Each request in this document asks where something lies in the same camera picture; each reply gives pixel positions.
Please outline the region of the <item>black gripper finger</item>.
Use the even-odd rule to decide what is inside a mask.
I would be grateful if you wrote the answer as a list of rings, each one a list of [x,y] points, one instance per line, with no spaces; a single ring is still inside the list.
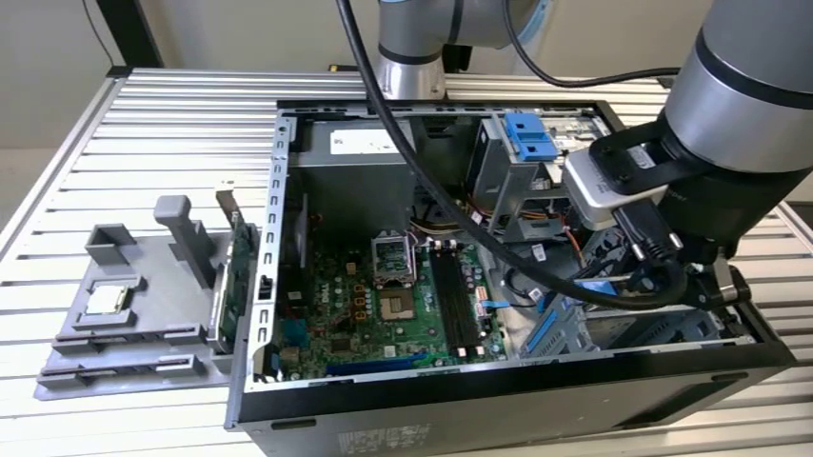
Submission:
[[[693,264],[688,271],[688,305],[704,310],[750,301],[750,288],[742,273],[718,259],[710,265]]]

